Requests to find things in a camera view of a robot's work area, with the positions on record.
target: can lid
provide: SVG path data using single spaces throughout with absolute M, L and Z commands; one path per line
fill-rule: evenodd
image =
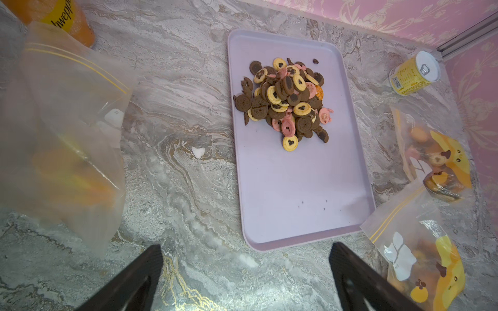
M 420 51 L 415 57 L 418 72 L 429 82 L 436 82 L 441 78 L 441 69 L 434 56 Z

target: plastic ziplock bag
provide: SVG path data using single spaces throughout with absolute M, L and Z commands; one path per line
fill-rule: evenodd
M 1 105 L 1 201 L 64 222 L 102 254 L 123 214 L 121 125 L 133 71 L 32 22 Z
M 470 163 L 461 144 L 409 114 L 391 107 L 403 169 L 410 181 L 424 181 L 430 193 L 446 202 L 472 189 Z
M 426 311 L 444 311 L 465 287 L 457 247 L 439 210 L 416 179 L 360 226 L 388 261 L 387 280 Z

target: yellow cartoon character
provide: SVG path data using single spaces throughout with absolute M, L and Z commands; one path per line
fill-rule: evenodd
M 432 138 L 445 150 L 441 155 L 447 158 L 446 166 L 455 172 L 458 180 L 467 188 L 472 188 L 470 182 L 470 163 L 462 145 L 453 138 L 436 131 L 431 131 Z
M 436 248 L 441 256 L 441 264 L 436 264 L 441 277 L 437 282 L 432 308 L 433 311 L 445 311 L 464 289 L 465 272 L 457 247 L 447 235 L 436 240 Z

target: yellow can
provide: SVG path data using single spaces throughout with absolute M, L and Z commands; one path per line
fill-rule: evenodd
M 421 51 L 389 73 L 392 89 L 407 96 L 441 78 L 441 69 L 434 56 Z

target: pile of cookies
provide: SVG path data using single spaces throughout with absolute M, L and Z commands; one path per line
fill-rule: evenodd
M 302 62 L 292 63 L 289 58 L 275 58 L 273 67 L 253 61 L 249 70 L 254 78 L 244 77 L 243 94 L 234 96 L 235 108 L 244 113 L 246 125 L 249 120 L 266 119 L 284 135 L 282 145 L 287 151 L 294 151 L 299 141 L 311 138 L 313 132 L 323 142 L 329 141 L 329 134 L 320 124 L 329 123 L 333 111 L 323 107 L 324 79 L 320 73 Z

